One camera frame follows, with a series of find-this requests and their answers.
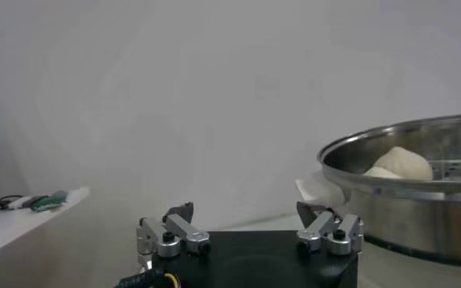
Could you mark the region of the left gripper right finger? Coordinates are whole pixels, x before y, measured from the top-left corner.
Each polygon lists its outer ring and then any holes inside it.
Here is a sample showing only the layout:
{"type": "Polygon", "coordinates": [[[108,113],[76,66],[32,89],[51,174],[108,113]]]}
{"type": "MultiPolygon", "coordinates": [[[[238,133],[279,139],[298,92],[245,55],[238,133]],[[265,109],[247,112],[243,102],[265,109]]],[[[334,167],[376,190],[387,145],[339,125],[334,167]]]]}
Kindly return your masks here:
{"type": "Polygon", "coordinates": [[[298,201],[296,208],[304,226],[297,231],[297,249],[301,254],[317,252],[324,246],[337,256],[362,251],[364,222],[358,215],[342,216],[313,201],[298,201]]]}

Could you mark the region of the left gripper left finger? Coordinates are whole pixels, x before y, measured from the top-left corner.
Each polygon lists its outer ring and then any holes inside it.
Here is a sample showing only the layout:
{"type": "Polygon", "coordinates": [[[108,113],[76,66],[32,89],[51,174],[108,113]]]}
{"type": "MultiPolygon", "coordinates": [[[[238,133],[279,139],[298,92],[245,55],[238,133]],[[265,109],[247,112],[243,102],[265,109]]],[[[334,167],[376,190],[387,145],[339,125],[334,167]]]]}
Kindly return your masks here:
{"type": "Polygon", "coordinates": [[[145,270],[153,267],[154,257],[171,260],[182,248],[189,254],[205,255],[211,251],[209,232],[192,225],[194,203],[171,207],[160,219],[140,218],[136,227],[137,260],[145,270]]]}

